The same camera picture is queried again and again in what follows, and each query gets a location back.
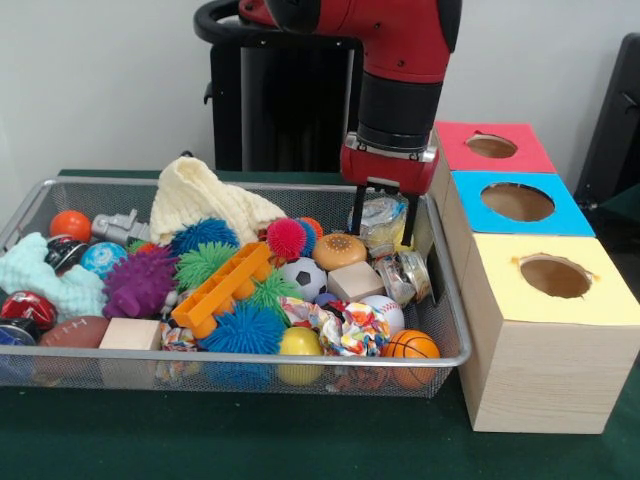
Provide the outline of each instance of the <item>basketball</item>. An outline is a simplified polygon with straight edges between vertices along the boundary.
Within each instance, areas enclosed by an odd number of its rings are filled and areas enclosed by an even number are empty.
[[[418,330],[401,330],[382,350],[384,357],[440,358],[440,351],[433,339]],[[398,385],[417,390],[429,384],[436,374],[434,368],[394,368],[393,377]]]

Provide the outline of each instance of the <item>blue spiky ball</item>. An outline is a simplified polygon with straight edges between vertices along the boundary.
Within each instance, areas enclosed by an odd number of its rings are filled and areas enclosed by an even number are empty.
[[[248,301],[238,302],[234,313],[216,317],[218,328],[200,340],[200,346],[218,353],[276,354],[285,326],[276,312]]]
[[[313,253],[313,249],[316,247],[316,231],[308,222],[305,222],[300,218],[297,218],[296,222],[302,225],[302,228],[304,228],[304,231],[307,234],[307,240],[304,244],[304,248],[302,249],[302,252],[300,253],[300,255],[303,257],[311,257],[311,254]]]
[[[171,253],[175,256],[197,250],[198,245],[209,242],[227,243],[238,247],[238,237],[227,226],[227,222],[217,218],[200,220],[176,233],[171,241]]]

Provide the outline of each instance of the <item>metal mesh basket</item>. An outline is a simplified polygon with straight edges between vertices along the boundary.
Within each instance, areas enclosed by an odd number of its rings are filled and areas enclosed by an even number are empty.
[[[316,218],[328,231],[344,230],[355,191],[333,186],[239,185],[276,203],[292,217]],[[155,192],[155,180],[47,180],[32,190],[0,233],[0,249],[6,252],[32,232],[46,235],[51,218],[62,210],[80,210],[92,218],[136,208],[139,218],[148,219]],[[451,369],[467,360],[471,343],[442,226],[430,197],[420,204],[415,245],[427,259],[435,298],[410,304],[404,310],[405,321],[407,328],[422,330],[436,341],[439,359],[0,346],[0,385],[433,397]],[[311,378],[317,379],[308,385],[291,385]],[[415,388],[402,386],[407,384]]]

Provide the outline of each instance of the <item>orange ball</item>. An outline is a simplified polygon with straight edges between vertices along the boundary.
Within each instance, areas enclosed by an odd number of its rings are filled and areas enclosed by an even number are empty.
[[[51,220],[49,235],[71,235],[74,240],[88,243],[91,240],[91,221],[80,212],[65,210]]]
[[[418,330],[400,330],[382,350],[384,357],[396,358],[440,358],[436,342]],[[433,380],[434,368],[402,367],[393,369],[398,385],[411,390],[422,388]]]
[[[316,240],[320,240],[322,238],[322,236],[324,235],[324,230],[322,229],[322,225],[320,225],[320,222],[311,217],[302,217],[300,220],[304,220],[309,225],[311,225],[313,231],[316,232]]]

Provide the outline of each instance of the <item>soccer ball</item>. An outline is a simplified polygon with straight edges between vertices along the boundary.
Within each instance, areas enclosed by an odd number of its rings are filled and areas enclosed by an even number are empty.
[[[305,302],[327,291],[327,274],[311,258],[300,257],[282,267],[282,276],[298,286]]]

